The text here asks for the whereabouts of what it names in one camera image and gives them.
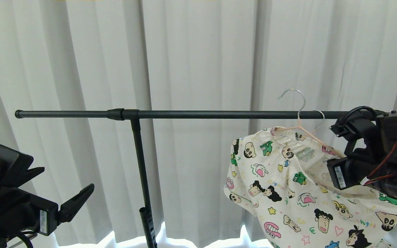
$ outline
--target pink heart print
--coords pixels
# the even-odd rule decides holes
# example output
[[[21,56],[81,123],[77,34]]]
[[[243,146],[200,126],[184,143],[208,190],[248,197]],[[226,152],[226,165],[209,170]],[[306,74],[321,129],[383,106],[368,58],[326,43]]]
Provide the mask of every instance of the pink heart print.
[[[344,229],[340,228],[339,226],[335,226],[335,232],[337,236],[340,236],[344,232]]]

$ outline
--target curtain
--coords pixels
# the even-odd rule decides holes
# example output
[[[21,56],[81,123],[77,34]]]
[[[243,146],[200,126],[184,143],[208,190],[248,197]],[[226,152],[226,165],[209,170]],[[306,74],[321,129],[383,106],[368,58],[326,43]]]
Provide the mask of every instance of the curtain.
[[[133,135],[127,121],[19,120],[17,109],[298,110],[298,94],[278,99],[289,88],[305,110],[397,109],[397,1],[0,1],[0,143],[45,167],[22,188],[62,204],[95,184],[50,246],[143,235]],[[295,120],[141,122],[156,232],[165,221],[197,247],[242,225],[264,238],[222,192],[230,144]],[[343,149],[333,122],[316,134]]]

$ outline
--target yellow star print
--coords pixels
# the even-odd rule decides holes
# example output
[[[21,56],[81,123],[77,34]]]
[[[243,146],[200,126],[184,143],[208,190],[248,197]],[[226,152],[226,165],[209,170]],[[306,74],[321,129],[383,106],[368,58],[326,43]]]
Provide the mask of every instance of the yellow star print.
[[[274,215],[276,210],[273,207],[268,208],[269,210],[269,215]]]

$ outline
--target white wire connector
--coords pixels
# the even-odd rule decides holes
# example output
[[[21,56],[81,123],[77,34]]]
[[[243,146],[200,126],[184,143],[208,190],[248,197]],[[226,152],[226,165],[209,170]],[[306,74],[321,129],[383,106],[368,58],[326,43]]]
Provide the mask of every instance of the white wire connector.
[[[364,177],[359,184],[364,186],[368,181],[370,181],[370,179],[368,179],[367,177]]]

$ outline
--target vertical pole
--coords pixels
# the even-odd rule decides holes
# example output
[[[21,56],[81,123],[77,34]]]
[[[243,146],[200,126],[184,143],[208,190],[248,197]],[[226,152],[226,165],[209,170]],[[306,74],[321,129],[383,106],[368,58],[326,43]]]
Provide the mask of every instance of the vertical pole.
[[[156,248],[156,234],[153,222],[153,213],[151,211],[150,190],[148,187],[148,178],[146,176],[145,157],[143,153],[142,134],[140,132],[140,120],[137,117],[130,119],[131,129],[134,135],[134,145],[136,147],[137,165],[139,166],[140,182],[142,184],[143,201],[145,207],[142,207],[140,217],[142,218],[143,231],[145,232],[146,244],[148,248]]]

